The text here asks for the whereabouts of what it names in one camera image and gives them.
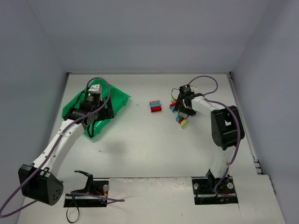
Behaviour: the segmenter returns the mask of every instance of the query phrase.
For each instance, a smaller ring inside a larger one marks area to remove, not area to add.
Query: green tray
[[[108,87],[107,84],[100,79],[96,79],[94,80],[91,85],[96,85],[96,84],[100,84],[102,86],[102,96],[103,99],[105,99],[105,97],[108,96]],[[113,107],[113,111],[114,111],[114,115],[117,115],[117,112],[127,104],[127,101],[129,99],[129,95],[127,95],[126,93],[120,91],[119,89],[115,88],[114,86],[110,85],[111,87],[111,102],[112,102],[112,107]],[[81,92],[79,92],[62,110],[62,117],[64,117],[67,112],[69,111],[69,109],[71,108],[72,105],[74,105],[74,103],[77,101],[79,95]],[[85,98],[85,93],[82,93],[78,103],[76,104],[75,108],[79,108],[79,104],[80,102],[82,102]],[[104,121],[98,121],[95,123],[94,126],[94,137],[99,134],[102,130],[102,128],[108,124],[110,122],[110,119],[104,120]]]

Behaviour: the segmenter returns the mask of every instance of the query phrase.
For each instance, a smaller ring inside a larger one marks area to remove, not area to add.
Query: white tabletop
[[[268,176],[256,174],[246,138],[230,169],[239,204],[194,205],[190,177],[204,176],[219,148],[211,137],[210,119],[197,114],[181,129],[169,105],[172,88],[195,76],[101,75],[131,99],[95,140],[85,136],[77,140],[59,176],[81,169],[94,177],[112,178],[109,196],[126,201],[107,208],[81,208],[78,224],[284,223]],[[219,89],[209,98],[234,105],[227,76],[212,76],[219,82]],[[70,75],[52,136],[61,125],[64,105],[92,77],[95,75]],[[213,81],[207,78],[192,84],[202,93],[214,89]],[[153,100],[161,101],[162,112],[150,112],[149,102]],[[30,206],[21,212],[18,224],[68,223],[63,201],[64,197],[54,206]]]

